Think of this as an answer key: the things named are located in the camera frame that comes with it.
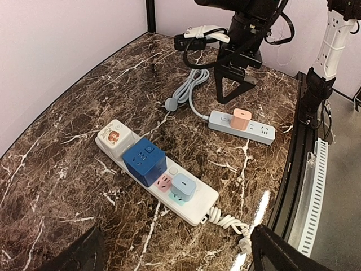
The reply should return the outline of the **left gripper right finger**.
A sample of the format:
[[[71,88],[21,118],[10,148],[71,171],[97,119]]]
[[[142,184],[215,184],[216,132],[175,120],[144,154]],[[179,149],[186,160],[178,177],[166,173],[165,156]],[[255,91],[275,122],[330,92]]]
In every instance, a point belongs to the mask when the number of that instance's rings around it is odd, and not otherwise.
[[[251,234],[254,270],[328,270],[285,242],[265,225]]]

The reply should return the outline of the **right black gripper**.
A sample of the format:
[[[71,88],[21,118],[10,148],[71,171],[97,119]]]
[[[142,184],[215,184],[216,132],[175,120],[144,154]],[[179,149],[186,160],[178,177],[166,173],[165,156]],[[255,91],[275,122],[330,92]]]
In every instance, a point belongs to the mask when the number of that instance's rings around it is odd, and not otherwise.
[[[218,50],[217,60],[221,60],[225,56],[231,56],[230,60],[214,68],[217,101],[220,104],[227,104],[256,86],[256,79],[246,75],[245,71],[248,67],[260,69],[262,65],[260,50],[258,49],[255,52],[246,50],[236,54],[236,49],[236,45],[232,43],[221,43]],[[233,88],[227,95],[223,93],[224,78],[238,83],[238,86]]]

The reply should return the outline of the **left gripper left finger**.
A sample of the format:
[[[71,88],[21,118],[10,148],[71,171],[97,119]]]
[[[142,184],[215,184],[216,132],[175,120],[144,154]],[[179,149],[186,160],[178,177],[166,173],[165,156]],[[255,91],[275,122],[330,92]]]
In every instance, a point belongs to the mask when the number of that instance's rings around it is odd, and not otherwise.
[[[57,257],[36,270],[104,270],[104,235],[93,226]]]

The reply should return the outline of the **pink cube charger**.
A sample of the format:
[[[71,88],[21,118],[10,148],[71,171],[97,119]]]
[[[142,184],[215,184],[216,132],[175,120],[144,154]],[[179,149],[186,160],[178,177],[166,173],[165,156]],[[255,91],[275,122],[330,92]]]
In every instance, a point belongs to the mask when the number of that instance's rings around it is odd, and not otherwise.
[[[230,121],[230,126],[237,130],[246,130],[252,119],[252,113],[247,110],[235,108]]]

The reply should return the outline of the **light blue cube charger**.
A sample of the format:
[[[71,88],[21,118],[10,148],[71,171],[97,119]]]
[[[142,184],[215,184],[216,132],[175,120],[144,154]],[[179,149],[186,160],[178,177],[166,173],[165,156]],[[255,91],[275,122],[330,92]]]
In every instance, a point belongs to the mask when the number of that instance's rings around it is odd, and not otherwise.
[[[188,202],[196,191],[196,182],[183,173],[178,173],[171,181],[171,192],[181,200]]]

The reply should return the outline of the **blue cube socket adapter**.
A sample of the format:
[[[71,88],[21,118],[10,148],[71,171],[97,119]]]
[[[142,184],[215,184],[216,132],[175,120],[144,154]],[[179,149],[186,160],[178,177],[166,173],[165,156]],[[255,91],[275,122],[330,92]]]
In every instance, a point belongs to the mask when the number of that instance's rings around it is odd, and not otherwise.
[[[166,154],[146,138],[130,147],[122,159],[128,171],[145,187],[150,187],[167,170]]]

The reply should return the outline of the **white cube socket adapter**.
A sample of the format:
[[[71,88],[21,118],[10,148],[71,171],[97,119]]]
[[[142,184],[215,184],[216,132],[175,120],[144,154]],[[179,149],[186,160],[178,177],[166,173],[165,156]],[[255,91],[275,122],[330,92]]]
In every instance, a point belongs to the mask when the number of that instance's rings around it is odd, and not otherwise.
[[[119,159],[135,143],[135,139],[130,128],[113,119],[98,132],[95,142],[106,154]]]

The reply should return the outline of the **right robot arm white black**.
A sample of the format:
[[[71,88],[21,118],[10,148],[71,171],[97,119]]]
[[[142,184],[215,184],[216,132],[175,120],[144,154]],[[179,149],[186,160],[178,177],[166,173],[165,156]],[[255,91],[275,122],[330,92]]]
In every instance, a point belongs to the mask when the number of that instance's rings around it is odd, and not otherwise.
[[[183,61],[193,69],[214,68],[218,72],[225,68],[227,75],[237,59],[247,52],[256,52],[267,40],[278,17],[289,20],[283,12],[286,1],[196,1],[196,4],[234,11],[235,14],[227,34],[228,41],[221,43],[215,62],[195,65],[186,56]],[[318,57],[306,76],[307,90],[301,98],[303,105],[311,110],[332,94],[346,39],[360,20],[360,1],[328,1],[327,6],[328,26]]]

